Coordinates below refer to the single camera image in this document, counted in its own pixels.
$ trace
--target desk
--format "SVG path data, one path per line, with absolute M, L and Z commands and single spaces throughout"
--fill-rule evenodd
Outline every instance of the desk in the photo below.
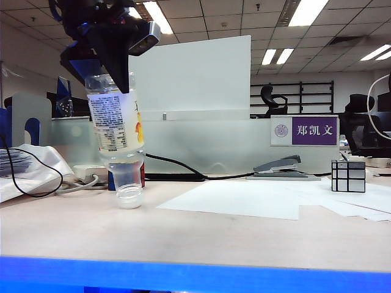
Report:
M 388 178 L 373 182 L 390 184 Z M 298 221 L 155 209 L 200 184 L 147 182 L 144 204 L 135 210 L 116 208 L 108 191 L 15 198 L 0 209 L 1 253 L 388 272 L 391 286 L 391 222 L 341 217 L 320 206 L 301 206 Z

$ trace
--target purple name plate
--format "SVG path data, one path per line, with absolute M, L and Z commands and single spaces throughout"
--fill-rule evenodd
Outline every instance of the purple name plate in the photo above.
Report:
M 292 145 L 336 145 L 337 117 L 292 117 Z

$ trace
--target plastic bottle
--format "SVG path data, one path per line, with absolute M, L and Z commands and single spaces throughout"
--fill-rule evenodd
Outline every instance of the plastic bottle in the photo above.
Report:
M 141 116 L 129 74 L 129 93 L 122 93 L 109 74 L 86 78 L 86 90 L 99 153 L 114 177 L 117 204 L 133 209 L 142 203 L 140 167 L 144 161 Z

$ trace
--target black shelf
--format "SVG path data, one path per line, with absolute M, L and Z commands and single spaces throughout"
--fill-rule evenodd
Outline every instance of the black shelf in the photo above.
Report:
M 324 112 L 318 112 L 318 113 L 304 113 L 304 107 L 305 106 L 329 106 L 330 112 L 326 114 L 333 114 L 334 113 L 334 81 L 331 82 L 295 82 L 295 83 L 280 83 L 280 84 L 252 84 L 251 87 L 262 87 L 264 85 L 271 85 L 273 87 L 284 87 L 284 86 L 292 86 L 296 85 L 298 86 L 298 92 L 294 93 L 282 93 L 284 92 L 283 88 L 281 90 L 274 88 L 273 92 L 279 93 L 283 96 L 298 96 L 299 97 L 299 102 L 298 103 L 289 103 L 289 98 L 288 98 L 288 107 L 289 106 L 298 106 L 299 107 L 299 112 L 295 114 L 325 114 Z M 329 85 L 329 92 L 304 92 L 304 87 L 306 85 Z M 328 102 L 304 102 L 303 101 L 303 96 L 330 96 L 330 101 Z M 251 98 L 261 98 L 261 95 L 250 95 Z M 250 104 L 250 107 L 267 107 L 265 104 Z

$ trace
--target ceiling light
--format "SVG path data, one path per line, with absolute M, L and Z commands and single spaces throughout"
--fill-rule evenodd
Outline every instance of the ceiling light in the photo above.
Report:
M 166 20 L 166 17 L 164 17 L 159 5 L 154 1 L 144 2 L 143 4 L 153 20 L 160 26 L 161 33 L 172 34 L 170 24 Z
M 263 57 L 262 65 L 269 65 L 276 51 L 276 49 L 268 49 Z
M 137 12 L 137 10 L 134 7 L 130 7 L 129 15 L 133 16 L 135 18 L 141 18 L 141 16 L 139 15 L 139 13 Z
M 284 49 L 280 55 L 280 58 L 277 61 L 277 64 L 284 64 L 289 56 L 291 56 L 294 49 Z
M 329 0 L 301 0 L 289 26 L 310 26 Z
M 387 59 L 391 57 L 391 51 L 385 53 L 384 55 L 380 56 L 379 58 L 377 58 L 377 60 L 384 60 L 384 59 Z
M 361 59 L 360 61 L 367 61 L 367 60 L 370 60 L 370 59 L 376 57 L 377 55 L 379 55 L 380 53 L 384 52 L 385 50 L 388 50 L 389 48 L 391 48 L 391 45 L 384 45 L 384 46 L 381 46 L 379 49 L 374 50 L 371 54 L 366 55 L 366 56 L 365 56 L 363 59 Z

